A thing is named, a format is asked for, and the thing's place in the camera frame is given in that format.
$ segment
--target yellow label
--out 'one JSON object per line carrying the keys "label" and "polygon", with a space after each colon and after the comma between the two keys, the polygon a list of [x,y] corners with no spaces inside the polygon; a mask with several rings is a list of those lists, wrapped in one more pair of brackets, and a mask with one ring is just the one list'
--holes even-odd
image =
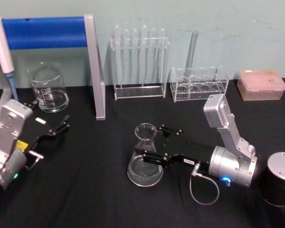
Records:
{"label": "yellow label", "polygon": [[28,147],[28,144],[26,142],[23,142],[23,141],[20,141],[18,140],[17,141],[17,144],[16,144],[16,147],[21,150],[21,151],[24,151],[27,147]]}

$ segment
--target erlenmeyer flask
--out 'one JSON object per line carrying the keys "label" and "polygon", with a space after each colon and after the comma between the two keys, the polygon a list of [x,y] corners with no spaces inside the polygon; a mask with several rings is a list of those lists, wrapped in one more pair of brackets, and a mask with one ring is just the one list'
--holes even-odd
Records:
{"label": "erlenmeyer flask", "polygon": [[[156,152],[154,138],[156,128],[150,123],[141,123],[135,128],[136,146],[142,149]],[[141,187],[150,187],[160,181],[163,174],[162,166],[143,161],[143,156],[135,151],[128,165],[129,179]]]}

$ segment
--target clear acrylic rack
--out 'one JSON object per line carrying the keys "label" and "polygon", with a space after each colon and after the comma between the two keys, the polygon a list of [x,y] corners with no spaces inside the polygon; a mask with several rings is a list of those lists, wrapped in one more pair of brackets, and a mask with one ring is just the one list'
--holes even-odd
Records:
{"label": "clear acrylic rack", "polygon": [[177,102],[208,99],[213,94],[224,94],[229,79],[222,66],[172,68],[170,83],[173,100]]}
{"label": "clear acrylic rack", "polygon": [[166,96],[169,42],[164,29],[116,26],[110,46],[115,100]]}

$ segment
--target black table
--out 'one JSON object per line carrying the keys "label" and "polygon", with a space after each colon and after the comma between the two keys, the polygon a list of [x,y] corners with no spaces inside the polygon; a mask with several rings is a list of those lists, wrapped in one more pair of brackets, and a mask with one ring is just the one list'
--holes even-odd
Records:
{"label": "black table", "polygon": [[[70,102],[58,114],[35,114],[55,125],[70,114],[69,132],[54,143],[41,143],[42,160],[22,172],[0,196],[2,228],[285,228],[285,208],[264,203],[257,190],[217,181],[221,196],[212,206],[195,203],[189,193],[192,167],[174,165],[154,187],[139,188],[126,175],[134,147],[134,129],[142,122],[183,129],[187,138],[223,146],[208,126],[205,100],[174,103],[167,97],[114,100],[107,87],[106,120],[96,121],[92,88],[67,88]],[[19,90],[20,100],[33,98]],[[258,155],[285,152],[285,93],[279,101],[244,102],[229,83],[227,99],[240,135]],[[195,182],[197,196],[214,191]]]}

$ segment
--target pink box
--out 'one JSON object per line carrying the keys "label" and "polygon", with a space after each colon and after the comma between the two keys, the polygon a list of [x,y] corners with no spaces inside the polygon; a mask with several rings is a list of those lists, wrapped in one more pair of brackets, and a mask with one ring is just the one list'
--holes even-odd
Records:
{"label": "pink box", "polygon": [[285,83],[276,70],[242,71],[237,86],[244,101],[279,100],[285,91]]}

